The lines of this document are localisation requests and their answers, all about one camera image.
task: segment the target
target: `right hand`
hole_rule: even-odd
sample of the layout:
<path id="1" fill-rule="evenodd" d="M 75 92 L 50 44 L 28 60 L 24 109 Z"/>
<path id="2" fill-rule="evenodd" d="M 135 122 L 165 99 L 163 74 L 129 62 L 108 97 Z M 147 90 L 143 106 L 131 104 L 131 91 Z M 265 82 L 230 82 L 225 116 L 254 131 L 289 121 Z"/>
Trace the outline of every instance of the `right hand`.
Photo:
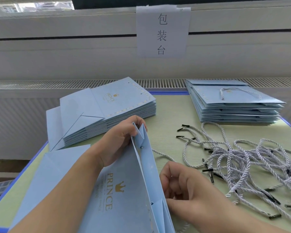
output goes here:
<path id="1" fill-rule="evenodd" d="M 259 223 L 194 168 L 170 161 L 159 176 L 169 210 L 200 233 L 251 232 Z"/>

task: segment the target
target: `pile of rope handles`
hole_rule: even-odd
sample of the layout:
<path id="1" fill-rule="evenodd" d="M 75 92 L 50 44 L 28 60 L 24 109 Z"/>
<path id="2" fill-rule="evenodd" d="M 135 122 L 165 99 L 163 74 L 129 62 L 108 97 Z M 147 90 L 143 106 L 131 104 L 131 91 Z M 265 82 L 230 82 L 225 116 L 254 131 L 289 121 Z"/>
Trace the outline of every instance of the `pile of rope handles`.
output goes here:
<path id="1" fill-rule="evenodd" d="M 224 142 L 214 141 L 206 133 L 204 129 L 205 124 L 213 124 L 219 127 L 221 129 Z M 291 191 L 291 160 L 287 155 L 287 153 L 291 154 L 291 150 L 284 149 L 277 142 L 268 139 L 261 139 L 258 144 L 248 140 L 238 139 L 234 141 L 234 146 L 236 147 L 236 149 L 234 149 L 227 140 L 224 129 L 214 122 L 203 122 L 201 125 L 201 130 L 190 125 L 182 125 L 182 128 L 178 131 L 180 130 L 189 131 L 194 135 L 193 138 L 177 136 L 180 139 L 186 140 L 183 148 L 183 160 L 187 166 L 197 169 L 206 167 L 207 169 L 203 171 L 209 172 L 212 182 L 213 175 L 225 180 L 229 187 L 229 192 L 225 196 L 231 197 L 233 195 L 236 198 L 236 200 L 233 201 L 234 204 L 241 202 L 269 219 L 284 216 L 291 221 L 291 215 L 283 210 L 281 207 L 282 204 L 270 193 L 281 187 L 286 187 Z M 203 135 L 207 140 L 201 141 L 197 132 Z M 202 145 L 204 150 L 208 150 L 210 153 L 210 157 L 203 160 L 203 163 L 199 165 L 191 165 L 186 159 L 186 148 L 191 142 Z M 273 143 L 278 148 L 273 149 L 265 147 L 263 146 L 264 142 Z M 244 150 L 239 146 L 239 143 L 254 145 L 256 148 Z M 225 145 L 227 149 L 222 148 L 220 145 Z M 154 149 L 152 149 L 152 151 L 175 162 L 175 160 L 167 154 L 158 152 Z M 260 166 L 267 172 L 271 173 L 279 181 L 279 184 L 266 189 L 257 186 L 252 180 L 250 174 L 251 165 Z M 271 215 L 266 213 L 249 201 L 245 200 L 245 192 L 252 193 L 260 197 L 264 202 L 271 205 L 278 212 L 278 214 Z M 287 210 L 291 209 L 291 203 L 284 204 L 284 207 Z M 183 233 L 188 227 L 189 224 L 186 223 L 178 233 Z"/>

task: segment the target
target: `rope handle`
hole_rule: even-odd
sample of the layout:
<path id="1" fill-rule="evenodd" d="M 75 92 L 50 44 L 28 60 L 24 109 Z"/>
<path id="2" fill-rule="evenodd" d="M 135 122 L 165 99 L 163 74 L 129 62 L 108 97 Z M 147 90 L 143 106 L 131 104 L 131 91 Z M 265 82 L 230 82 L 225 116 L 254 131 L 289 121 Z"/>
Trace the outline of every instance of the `rope handle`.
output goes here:
<path id="1" fill-rule="evenodd" d="M 249 94 L 256 94 L 259 96 L 259 100 L 262 100 L 262 96 L 256 92 L 251 92 L 251 91 L 247 91 L 247 90 L 244 90 L 244 89 L 240 89 L 240 88 L 221 88 L 220 89 L 220 94 L 221 94 L 221 100 L 224 101 L 224 95 L 223 95 L 223 91 L 225 90 L 237 90 L 237 91 L 242 91 L 242 92 L 246 92 L 246 93 L 249 93 Z"/>

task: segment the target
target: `table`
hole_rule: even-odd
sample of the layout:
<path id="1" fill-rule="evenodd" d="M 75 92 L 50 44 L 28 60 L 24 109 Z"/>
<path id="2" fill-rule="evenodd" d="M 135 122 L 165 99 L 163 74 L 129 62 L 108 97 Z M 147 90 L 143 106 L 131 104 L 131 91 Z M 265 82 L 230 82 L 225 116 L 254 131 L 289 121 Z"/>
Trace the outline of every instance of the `table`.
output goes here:
<path id="1" fill-rule="evenodd" d="M 184 140 L 175 138 L 176 135 L 191 136 L 189 132 L 177 132 L 177 129 L 181 128 L 182 124 L 193 125 L 200 128 L 196 110 L 193 106 L 190 96 L 188 95 L 157 95 L 157 115 L 146 119 L 148 127 L 148 135 L 150 138 L 151 146 L 153 149 L 166 153 L 173 157 L 177 162 L 183 163 L 182 150 L 185 143 Z M 284 148 L 291 150 L 291 126 L 284 120 L 279 120 L 273 125 L 222 125 L 226 135 L 231 143 L 236 139 L 248 139 L 253 142 L 258 142 L 261 138 L 267 138 L 277 141 Z M 221 131 L 214 125 L 206 125 L 205 129 L 207 133 L 217 141 L 223 141 Z M 98 141 L 102 135 L 82 141 L 77 145 L 93 144 Z M 34 176 L 35 170 L 39 166 L 43 155 L 48 152 L 48 144 L 46 143 L 37 155 L 30 161 L 27 167 L 21 172 L 14 184 L 11 185 L 8 192 L 0 197 L 0 233 L 7 232 L 7 228 L 10 226 L 21 202 L 26 193 L 27 188 L 30 185 L 31 179 Z M 190 144 L 187 149 L 187 159 L 193 164 L 202 163 L 202 158 L 206 158 L 209 153 L 204 151 L 196 144 Z M 154 154 L 157 169 L 160 172 L 164 164 L 168 161 L 166 158 Z M 253 169 L 252 176 L 256 184 L 261 187 L 267 188 L 275 185 L 277 181 L 273 176 L 267 173 L 261 172 L 261 170 Z M 222 192 L 227 193 L 227 184 L 220 179 L 214 177 L 214 185 Z M 279 201 L 284 203 L 291 203 L 291 193 L 287 192 L 284 188 L 272 192 Z M 252 196 L 246 198 L 253 204 L 259 206 L 264 211 L 275 214 L 276 212 L 268 205 L 262 203 L 257 197 Z M 285 218 L 276 220 L 269 220 L 245 206 L 241 206 L 245 211 L 250 212 L 254 216 L 260 218 L 263 221 L 269 222 L 273 225 L 281 227 L 285 230 L 291 231 L 291 222 Z M 176 217 L 172 217 L 175 229 L 178 230 L 182 227 L 183 222 Z M 187 230 L 187 233 L 197 232 L 193 227 Z"/>

